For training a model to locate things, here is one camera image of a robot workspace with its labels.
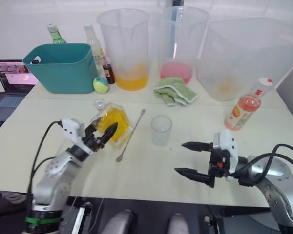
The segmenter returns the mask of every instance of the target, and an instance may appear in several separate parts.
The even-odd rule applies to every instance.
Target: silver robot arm
[[[182,146],[195,151],[209,151],[210,161],[207,175],[194,169],[175,168],[179,174],[212,188],[216,177],[236,178],[242,186],[255,185],[265,196],[282,234],[293,234],[293,175],[287,164],[274,157],[266,176],[254,184],[253,181],[264,171],[268,158],[257,161],[242,174],[236,173],[256,157],[238,157],[236,141],[229,130],[216,133],[212,143],[187,142]]]
[[[117,130],[117,123],[109,126],[101,137],[90,124],[86,129],[77,119],[62,120],[64,135],[74,143],[56,156],[46,167],[42,180],[34,190],[31,210],[26,217],[26,232],[55,234],[58,232],[62,210],[70,194],[71,184],[89,156],[103,148]]]

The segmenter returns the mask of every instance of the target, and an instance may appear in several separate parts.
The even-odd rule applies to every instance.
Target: plastic measuring jug
[[[168,7],[161,12],[161,78],[190,81],[208,20],[208,12],[194,7]]]
[[[117,9],[98,15],[115,80],[125,90],[146,86],[149,74],[148,13]]]

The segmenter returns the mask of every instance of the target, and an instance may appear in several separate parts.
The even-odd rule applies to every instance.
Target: yellow liquid
[[[126,132],[130,128],[130,124],[127,120],[127,116],[123,110],[119,110],[116,108],[112,108],[111,110],[107,111],[100,119],[99,123],[96,127],[96,129],[103,134],[104,131],[113,123],[118,122],[117,130],[112,136],[111,140],[119,144],[119,140],[123,141],[126,134]]]
[[[134,91],[142,89],[147,85],[148,81],[148,66],[138,64],[131,70],[120,75],[115,75],[115,80],[119,87],[125,90]]]

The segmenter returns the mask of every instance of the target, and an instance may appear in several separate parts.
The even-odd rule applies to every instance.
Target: green band
[[[60,222],[61,218],[51,218],[51,219],[40,219],[40,218],[30,218],[26,217],[26,222],[31,223],[34,227],[43,225],[43,224],[50,224],[50,223],[58,223]]]

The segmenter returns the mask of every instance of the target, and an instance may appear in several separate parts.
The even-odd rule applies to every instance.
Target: green tennis ball
[[[99,94],[105,94],[108,91],[108,83],[106,79],[97,77],[93,80],[93,88]]]

